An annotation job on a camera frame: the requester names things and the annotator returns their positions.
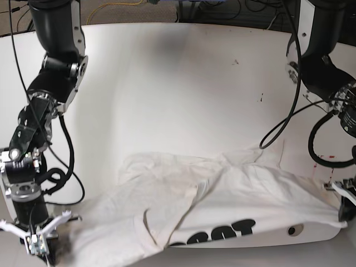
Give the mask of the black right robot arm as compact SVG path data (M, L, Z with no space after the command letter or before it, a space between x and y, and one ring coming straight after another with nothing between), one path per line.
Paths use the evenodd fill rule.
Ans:
M66 171L49 169L44 152L51 147L52 120L64 123L88 65L81 29L79 1L28 1L32 23L45 50L41 69L24 87L28 104L18 115L9 146L1 151L3 192L15 209L13 223L1 221L1 230L18 236L27 253L47 256L58 226L72 220L64 211L50 217L44 197L62 189L73 176L75 156Z

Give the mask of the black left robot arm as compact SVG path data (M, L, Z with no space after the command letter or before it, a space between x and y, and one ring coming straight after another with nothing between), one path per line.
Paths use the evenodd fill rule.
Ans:
M290 78L319 97L326 112L312 128L308 152L315 163L330 169L355 165L348 161L328 161L314 151L318 130L332 117L340 119L342 129L355 136L355 78L337 68L330 58L342 30L343 18L349 1L297 1L291 19L292 36L286 57Z

